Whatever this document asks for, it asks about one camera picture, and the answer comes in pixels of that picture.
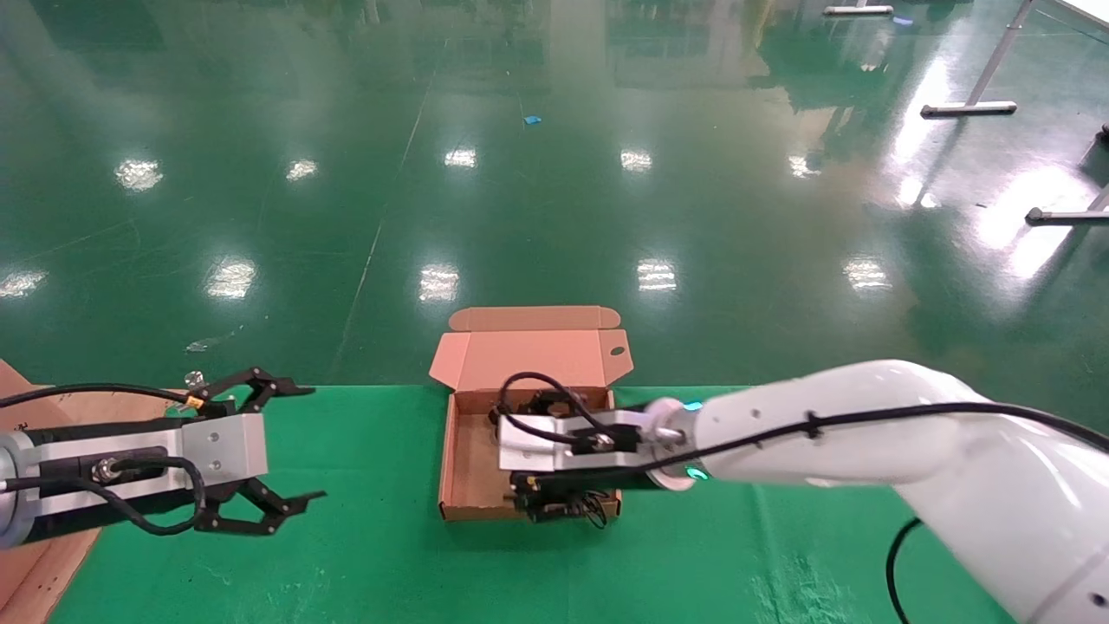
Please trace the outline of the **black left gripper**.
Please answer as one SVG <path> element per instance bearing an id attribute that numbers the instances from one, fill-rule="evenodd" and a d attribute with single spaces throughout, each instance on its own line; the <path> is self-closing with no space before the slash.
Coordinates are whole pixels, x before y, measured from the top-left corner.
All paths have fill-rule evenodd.
<path id="1" fill-rule="evenodd" d="M 222 396 L 234 387 L 250 388 L 250 393 L 240 403 L 230 398 L 222 399 Z M 186 405 L 189 408 L 194 408 L 197 415 L 257 415 L 262 413 L 263 407 L 274 398 L 315 392 L 316 387 L 301 386 L 292 378 L 279 378 L 260 367 L 251 367 L 206 386 L 193 388 L 186 392 Z M 197 498 L 191 490 L 136 497 L 134 500 L 122 500 L 119 504 L 109 503 L 95 495 L 94 507 L 37 518 L 33 522 L 33 541 L 38 543 L 72 536 L 84 530 L 102 529 L 119 523 L 131 523 L 150 536 L 179 536 L 189 530 L 227 534 L 227 536 L 273 536 L 291 516 L 305 513 L 312 501 L 326 495 L 325 491 L 317 491 L 297 497 L 281 497 L 260 478 L 205 485 L 202 504 L 199 504 Z M 244 497 L 250 504 L 258 509 L 262 512 L 260 520 L 235 520 L 223 516 L 221 507 L 235 497 Z M 146 518 L 173 512 L 184 507 L 194 507 L 193 514 L 174 525 L 155 525 Z"/>

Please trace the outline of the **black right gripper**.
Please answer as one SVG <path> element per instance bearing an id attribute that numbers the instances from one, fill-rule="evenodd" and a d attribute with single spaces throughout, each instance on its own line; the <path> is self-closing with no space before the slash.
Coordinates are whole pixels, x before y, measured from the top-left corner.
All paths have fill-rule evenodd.
<path id="1" fill-rule="evenodd" d="M 570 396 L 558 390 L 510 390 L 511 415 L 574 416 Z M 591 525 L 608 525 L 618 516 L 618 492 L 657 491 L 660 485 L 645 471 L 610 474 L 607 471 L 512 471 L 511 485 L 516 512 L 532 523 L 586 520 Z"/>

